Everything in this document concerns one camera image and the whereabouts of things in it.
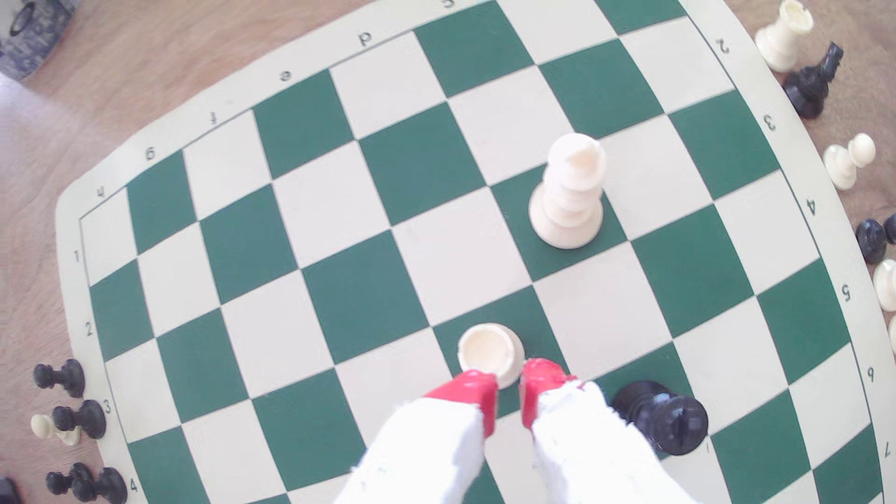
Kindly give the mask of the red-tipped white-wrapped gripper finger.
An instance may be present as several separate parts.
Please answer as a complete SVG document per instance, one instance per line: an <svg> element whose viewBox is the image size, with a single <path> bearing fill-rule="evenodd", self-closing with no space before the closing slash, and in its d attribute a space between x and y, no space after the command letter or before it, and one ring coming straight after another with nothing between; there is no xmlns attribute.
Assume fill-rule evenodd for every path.
<svg viewBox="0 0 896 504"><path fill-rule="evenodd" d="M336 503L461 503L496 428L496 375L465 371L398 407Z"/></svg>
<svg viewBox="0 0 896 504"><path fill-rule="evenodd" d="M521 418L550 503L695 502L601 388L554 361L525 361Z"/></svg>

